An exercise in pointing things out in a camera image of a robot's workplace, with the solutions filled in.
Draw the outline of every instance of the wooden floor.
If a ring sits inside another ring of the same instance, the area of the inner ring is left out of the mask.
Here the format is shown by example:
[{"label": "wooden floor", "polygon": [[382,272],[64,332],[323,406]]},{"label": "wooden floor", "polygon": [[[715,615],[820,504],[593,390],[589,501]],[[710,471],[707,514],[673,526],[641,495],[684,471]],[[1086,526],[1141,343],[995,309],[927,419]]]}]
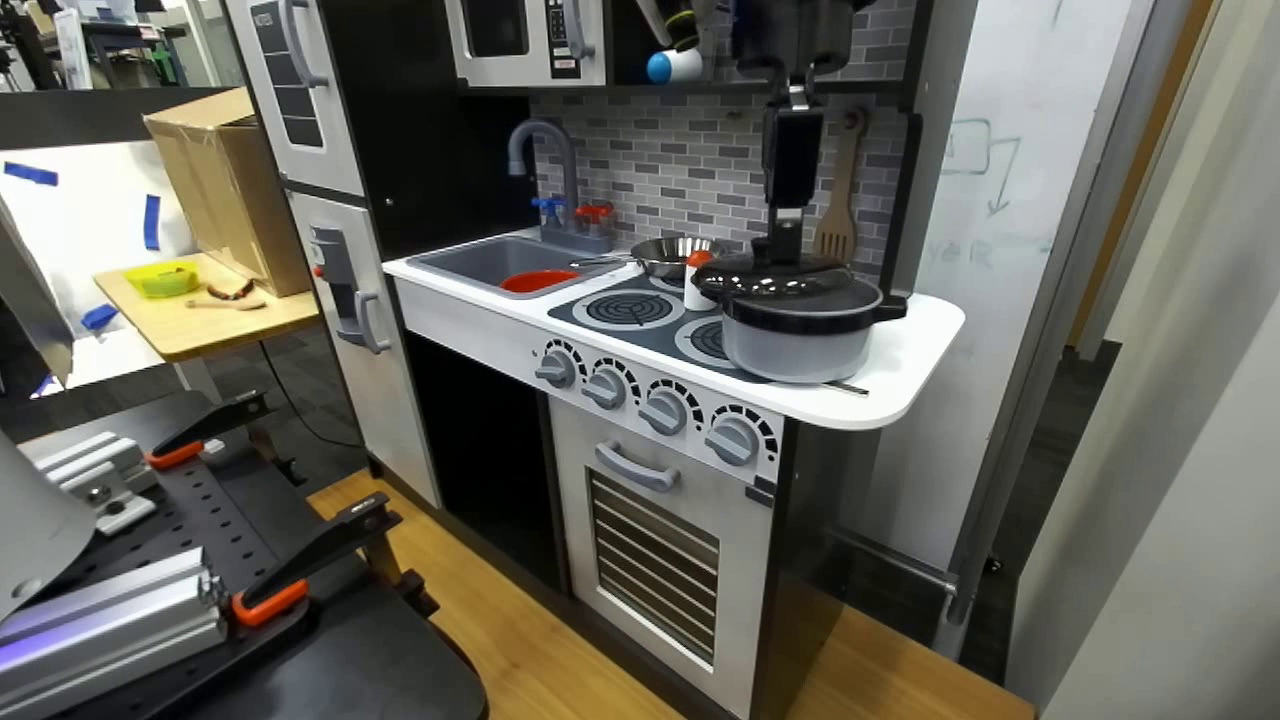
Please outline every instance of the wooden floor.
[{"label": "wooden floor", "polygon": [[[311,495],[319,514],[382,490],[405,514],[391,548],[405,569],[427,578],[441,598],[432,615],[478,667],[492,720],[665,720],[677,715],[658,696],[612,663],[595,642],[539,609],[468,545],[407,504],[391,484],[364,471]],[[798,688],[794,720],[1026,720],[1033,703],[985,674],[935,654],[932,648],[845,613]]]}]

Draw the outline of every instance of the cardboard box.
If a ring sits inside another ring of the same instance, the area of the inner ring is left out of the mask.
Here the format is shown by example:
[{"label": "cardboard box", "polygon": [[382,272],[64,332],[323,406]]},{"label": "cardboard box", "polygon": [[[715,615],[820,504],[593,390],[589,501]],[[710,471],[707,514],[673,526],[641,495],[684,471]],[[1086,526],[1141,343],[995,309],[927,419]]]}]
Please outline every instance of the cardboard box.
[{"label": "cardboard box", "polygon": [[195,247],[272,297],[306,291],[268,140],[242,87],[145,116]]}]

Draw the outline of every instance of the cable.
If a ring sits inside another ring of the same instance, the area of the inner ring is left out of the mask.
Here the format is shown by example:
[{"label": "cable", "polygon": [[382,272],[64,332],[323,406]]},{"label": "cable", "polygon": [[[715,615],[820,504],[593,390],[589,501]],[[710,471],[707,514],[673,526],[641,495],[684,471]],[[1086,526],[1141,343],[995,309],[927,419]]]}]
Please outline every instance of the cable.
[{"label": "cable", "polygon": [[339,441],[339,435],[314,431],[314,426],[306,423],[306,416],[296,406],[296,399],[287,397],[285,375],[279,375],[279,366],[277,366],[277,359],[272,359],[272,347],[268,347],[268,343],[256,343],[256,347],[265,353],[265,363],[268,363],[268,371],[272,371],[272,379],[277,379],[287,413],[306,426],[306,435],[314,435],[319,445],[364,448],[364,445],[356,445],[356,441]]}]

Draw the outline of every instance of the stove knob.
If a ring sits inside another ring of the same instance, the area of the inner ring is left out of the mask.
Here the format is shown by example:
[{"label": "stove knob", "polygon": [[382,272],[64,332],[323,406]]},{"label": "stove knob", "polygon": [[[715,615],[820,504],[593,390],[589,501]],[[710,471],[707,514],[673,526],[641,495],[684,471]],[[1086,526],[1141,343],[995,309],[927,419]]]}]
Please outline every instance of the stove knob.
[{"label": "stove knob", "polygon": [[677,435],[684,426],[684,399],[677,390],[658,387],[641,402],[641,416],[658,435]]},{"label": "stove knob", "polygon": [[600,406],[620,406],[627,399],[627,379],[615,366],[595,366],[582,383],[582,397],[593,397]]},{"label": "stove knob", "polygon": [[555,387],[573,387],[573,379],[576,379],[573,357],[550,347],[550,353],[543,353],[543,363],[533,375],[539,375],[539,379],[547,379]]},{"label": "stove knob", "polygon": [[757,426],[740,416],[722,416],[710,423],[707,431],[707,448],[722,461],[722,462],[750,462],[757,461]]}]

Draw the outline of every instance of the sink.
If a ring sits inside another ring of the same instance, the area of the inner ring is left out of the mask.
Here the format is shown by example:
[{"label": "sink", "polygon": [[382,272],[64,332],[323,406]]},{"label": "sink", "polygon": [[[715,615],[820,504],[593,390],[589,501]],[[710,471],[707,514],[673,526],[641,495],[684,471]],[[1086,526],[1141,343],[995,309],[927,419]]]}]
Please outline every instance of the sink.
[{"label": "sink", "polygon": [[410,266],[447,272],[504,297],[543,297],[627,259],[543,244],[537,233],[478,235],[468,244],[407,257]]}]

